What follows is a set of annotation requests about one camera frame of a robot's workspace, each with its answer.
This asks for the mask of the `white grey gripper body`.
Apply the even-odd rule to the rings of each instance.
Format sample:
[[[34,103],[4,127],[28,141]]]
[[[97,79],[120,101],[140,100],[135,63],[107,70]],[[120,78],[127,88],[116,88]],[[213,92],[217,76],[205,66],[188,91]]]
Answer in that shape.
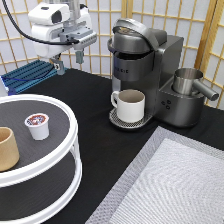
[[[41,2],[28,13],[33,38],[55,42],[34,43],[38,56],[53,58],[74,48],[80,51],[97,40],[87,6],[80,2]]]

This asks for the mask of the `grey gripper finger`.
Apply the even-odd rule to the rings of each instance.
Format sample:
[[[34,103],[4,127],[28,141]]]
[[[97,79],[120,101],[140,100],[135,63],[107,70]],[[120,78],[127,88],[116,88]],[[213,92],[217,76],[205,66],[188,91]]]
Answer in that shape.
[[[58,59],[52,58],[51,61],[53,62],[54,68],[57,71],[58,75],[63,75],[65,73],[65,67],[62,61]]]
[[[84,62],[84,49],[75,52],[76,63],[82,64]]]

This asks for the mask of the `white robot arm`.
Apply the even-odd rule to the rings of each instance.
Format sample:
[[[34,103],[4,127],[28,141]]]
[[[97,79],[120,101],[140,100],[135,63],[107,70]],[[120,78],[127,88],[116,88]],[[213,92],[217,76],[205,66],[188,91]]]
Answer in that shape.
[[[97,34],[87,6],[79,0],[43,0],[28,14],[34,48],[38,56],[50,59],[58,75],[65,73],[62,52],[73,48],[76,62],[83,63],[84,48],[95,43]]]

